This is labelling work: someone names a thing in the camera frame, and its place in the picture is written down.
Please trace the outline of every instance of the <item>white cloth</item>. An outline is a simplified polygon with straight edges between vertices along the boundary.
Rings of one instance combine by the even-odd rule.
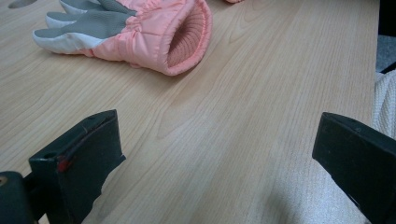
[[[373,128],[396,139],[396,70],[376,74]]]

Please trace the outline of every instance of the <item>wooden tabletop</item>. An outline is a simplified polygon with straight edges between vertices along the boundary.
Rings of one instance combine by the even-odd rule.
[[[361,223],[311,152],[322,112],[371,123],[377,0],[208,0],[210,46],[167,77],[38,47],[53,0],[0,2],[0,170],[117,109],[127,160],[85,223]]]

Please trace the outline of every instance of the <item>glove cuff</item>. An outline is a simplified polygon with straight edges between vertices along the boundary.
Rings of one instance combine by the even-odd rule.
[[[122,30],[119,53],[132,66],[175,76],[202,60],[211,30],[205,0],[147,1]]]

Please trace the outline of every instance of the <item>pink object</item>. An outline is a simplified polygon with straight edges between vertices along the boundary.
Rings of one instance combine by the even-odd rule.
[[[137,11],[120,34],[83,53],[110,61],[126,61],[168,76],[193,68],[204,57],[212,30],[205,0],[119,0]]]

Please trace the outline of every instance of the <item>pink and gray glove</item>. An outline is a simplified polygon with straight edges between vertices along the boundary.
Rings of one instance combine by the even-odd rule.
[[[60,0],[38,46],[55,53],[125,61],[168,76],[193,68],[209,44],[212,15],[205,0]]]

